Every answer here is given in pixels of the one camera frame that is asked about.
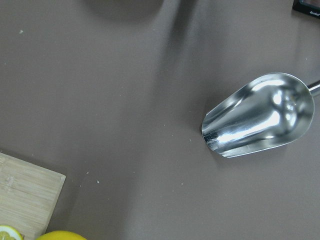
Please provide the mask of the steel scoop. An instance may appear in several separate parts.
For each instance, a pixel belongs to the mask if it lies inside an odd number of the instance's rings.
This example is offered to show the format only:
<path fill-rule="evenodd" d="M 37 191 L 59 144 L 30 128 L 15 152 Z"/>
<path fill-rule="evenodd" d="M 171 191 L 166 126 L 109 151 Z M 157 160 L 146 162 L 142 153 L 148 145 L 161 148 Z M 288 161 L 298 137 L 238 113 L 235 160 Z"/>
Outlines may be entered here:
<path fill-rule="evenodd" d="M 288 73 L 262 75 L 205 115 L 202 137 L 225 158 L 287 145 L 309 130 L 319 94 L 319 81 L 306 85 Z"/>

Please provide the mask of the lemon half slice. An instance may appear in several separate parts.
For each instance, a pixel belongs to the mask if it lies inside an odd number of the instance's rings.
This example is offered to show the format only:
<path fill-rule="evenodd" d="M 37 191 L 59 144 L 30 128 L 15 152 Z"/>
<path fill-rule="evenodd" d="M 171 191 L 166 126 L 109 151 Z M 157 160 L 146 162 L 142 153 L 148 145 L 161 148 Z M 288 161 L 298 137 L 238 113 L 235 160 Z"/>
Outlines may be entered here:
<path fill-rule="evenodd" d="M 0 240 L 23 240 L 23 237 L 15 228 L 8 225 L 1 225 Z"/>

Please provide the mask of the whole yellow lemon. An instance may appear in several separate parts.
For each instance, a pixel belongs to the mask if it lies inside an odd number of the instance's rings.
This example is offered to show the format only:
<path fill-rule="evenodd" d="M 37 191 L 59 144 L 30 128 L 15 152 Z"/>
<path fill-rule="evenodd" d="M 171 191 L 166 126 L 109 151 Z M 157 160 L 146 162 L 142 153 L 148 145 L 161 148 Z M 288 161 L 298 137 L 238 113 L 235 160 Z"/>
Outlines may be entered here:
<path fill-rule="evenodd" d="M 87 240 L 87 239 L 71 231 L 55 230 L 37 237 L 36 240 Z"/>

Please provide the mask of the black glass rack tray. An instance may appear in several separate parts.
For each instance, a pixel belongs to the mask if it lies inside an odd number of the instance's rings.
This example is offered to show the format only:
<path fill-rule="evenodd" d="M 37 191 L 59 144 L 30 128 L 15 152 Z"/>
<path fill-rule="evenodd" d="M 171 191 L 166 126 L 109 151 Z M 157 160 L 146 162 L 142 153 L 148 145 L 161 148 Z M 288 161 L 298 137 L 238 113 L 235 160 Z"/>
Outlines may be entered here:
<path fill-rule="evenodd" d="M 292 9 L 318 19 L 320 18 L 320 0 L 294 0 Z"/>

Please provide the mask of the bamboo cutting board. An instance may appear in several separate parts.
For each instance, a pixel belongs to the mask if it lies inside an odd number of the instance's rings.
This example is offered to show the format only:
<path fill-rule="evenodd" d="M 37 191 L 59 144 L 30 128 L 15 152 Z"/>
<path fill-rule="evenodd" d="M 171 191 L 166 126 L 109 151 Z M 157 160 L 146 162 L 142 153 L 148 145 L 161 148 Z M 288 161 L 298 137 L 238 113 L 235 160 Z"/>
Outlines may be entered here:
<path fill-rule="evenodd" d="M 0 223 L 35 240 L 48 227 L 65 175 L 44 167 L 0 155 Z"/>

